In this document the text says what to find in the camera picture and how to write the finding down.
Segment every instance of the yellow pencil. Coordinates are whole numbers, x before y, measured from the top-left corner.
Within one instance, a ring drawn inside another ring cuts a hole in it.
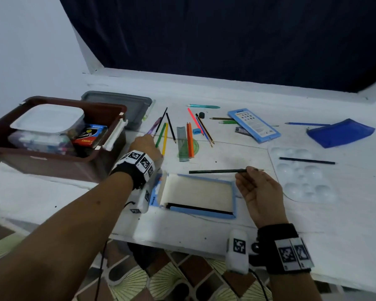
[[[161,154],[164,156],[165,154],[165,145],[167,144],[167,132],[168,132],[168,123],[165,123],[165,131],[164,131],[164,141],[163,141],[163,150]]]

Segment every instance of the pink pencil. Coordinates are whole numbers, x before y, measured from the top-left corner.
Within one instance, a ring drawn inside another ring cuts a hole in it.
[[[201,130],[202,135],[204,135],[201,126],[199,125],[199,123],[198,123],[198,121],[196,120],[195,116],[192,114],[190,108],[188,108],[188,112],[189,112],[189,114],[191,114],[191,117],[192,117],[192,119],[194,120],[194,122],[196,123],[196,126]]]

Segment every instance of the black cable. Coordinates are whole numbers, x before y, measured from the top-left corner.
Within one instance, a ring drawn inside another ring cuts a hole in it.
[[[264,288],[264,286],[263,286],[263,283],[262,283],[261,279],[259,279],[259,277],[258,277],[258,275],[255,273],[255,271],[253,271],[252,269],[249,269],[249,271],[255,275],[255,278],[258,280],[259,284],[260,284],[261,287],[262,287],[263,294],[265,295],[265,299],[266,299],[266,301],[269,301],[269,299],[268,299],[267,296],[266,296],[266,291],[265,291],[265,288]]]
[[[128,204],[133,204],[133,205],[135,205],[135,202],[133,202],[133,201],[130,201],[130,202],[127,202],[125,205],[124,205],[124,208],[125,208],[125,206],[127,206]]]
[[[102,251],[102,260],[100,261],[100,274],[99,274],[99,279],[97,280],[97,287],[96,287],[95,301],[97,301],[97,297],[99,296],[100,279],[102,278],[102,272],[103,272],[103,261],[105,260],[106,246],[107,246],[107,240],[106,240],[106,242],[105,242],[105,246],[103,247],[103,251]]]

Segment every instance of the navy curtain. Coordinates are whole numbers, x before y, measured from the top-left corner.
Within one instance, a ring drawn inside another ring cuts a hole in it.
[[[376,0],[60,0],[105,67],[357,92]]]

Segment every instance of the hand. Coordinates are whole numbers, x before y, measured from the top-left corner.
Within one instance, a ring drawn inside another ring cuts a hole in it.
[[[254,167],[246,167],[246,172],[237,173],[235,178],[256,227],[288,223],[278,182]]]
[[[158,148],[155,147],[153,137],[149,134],[136,137],[134,142],[130,145],[128,152],[132,150],[141,151],[149,155],[153,162],[157,165],[162,160],[162,155]]]

